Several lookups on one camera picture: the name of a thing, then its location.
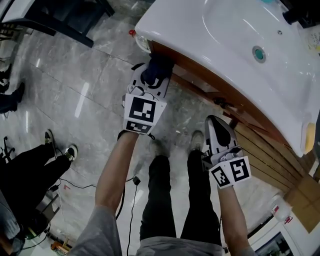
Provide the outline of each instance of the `wash basin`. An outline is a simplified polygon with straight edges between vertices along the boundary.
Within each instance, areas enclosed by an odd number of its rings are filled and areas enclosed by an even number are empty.
[[[136,32],[206,67],[250,100],[298,156],[320,109],[320,57],[277,1],[156,0]]]
[[[284,11],[276,2],[208,0],[203,7],[203,23],[217,42],[252,66],[300,119],[306,114],[315,71],[297,26],[283,20]],[[263,52],[260,59],[265,62],[261,64],[254,58],[259,51],[256,46]]]

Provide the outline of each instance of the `gray shirt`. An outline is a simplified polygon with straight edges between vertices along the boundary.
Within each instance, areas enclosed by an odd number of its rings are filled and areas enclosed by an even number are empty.
[[[96,206],[76,245],[68,256],[121,256],[116,218],[104,206]],[[140,242],[137,256],[221,256],[223,248],[217,244],[173,237],[151,237]],[[254,256],[251,247],[241,256]]]
[[[17,223],[16,217],[0,190],[0,232],[10,240],[13,239],[19,231],[20,227]]]

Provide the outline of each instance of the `sink drain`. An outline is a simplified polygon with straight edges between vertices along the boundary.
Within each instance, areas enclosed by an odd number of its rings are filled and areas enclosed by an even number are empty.
[[[252,48],[252,55],[259,63],[264,63],[266,61],[266,53],[260,46],[256,45]]]

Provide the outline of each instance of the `person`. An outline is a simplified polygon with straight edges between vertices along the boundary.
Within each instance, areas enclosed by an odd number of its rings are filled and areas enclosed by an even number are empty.
[[[56,157],[54,136],[47,130],[44,144],[0,166],[0,252],[10,255],[20,249],[14,238],[77,155],[78,149],[72,144]],[[53,157],[56,159],[46,164]]]
[[[0,94],[0,114],[7,113],[9,111],[16,111],[18,103],[21,102],[25,92],[25,84],[22,82],[18,89],[11,94]]]
[[[0,71],[0,114],[5,114],[9,111],[16,111],[18,103],[21,102],[25,92],[25,84],[22,82],[18,89],[13,93],[4,94],[9,89],[11,69],[12,64],[9,65],[6,71]]]
[[[9,78],[11,74],[11,69],[12,64],[9,65],[6,71],[0,71],[0,94],[4,94],[9,89]]]
[[[138,136],[131,131],[119,134],[97,183],[94,210],[69,256],[122,255],[115,214]],[[149,195],[142,214],[137,256],[223,254],[219,219],[210,201],[209,173],[202,169],[203,143],[202,132],[195,131],[187,160],[190,207],[181,237],[177,238],[170,197],[168,153],[159,141],[151,142],[149,148],[154,160],[149,167]],[[255,255],[248,242],[246,220],[235,190],[232,186],[218,189],[218,195],[223,233],[231,255]]]

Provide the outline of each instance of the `forearm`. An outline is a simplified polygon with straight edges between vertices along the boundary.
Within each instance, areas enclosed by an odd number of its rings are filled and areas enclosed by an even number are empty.
[[[2,247],[2,249],[8,254],[12,254],[13,252],[13,248],[12,248],[12,245],[10,243],[10,241],[7,239],[7,237],[0,233],[0,247]]]
[[[114,214],[121,200],[138,136],[129,131],[119,138],[96,186],[95,204],[107,206]]]
[[[223,234],[231,255],[249,246],[245,215],[232,186],[219,189]]]

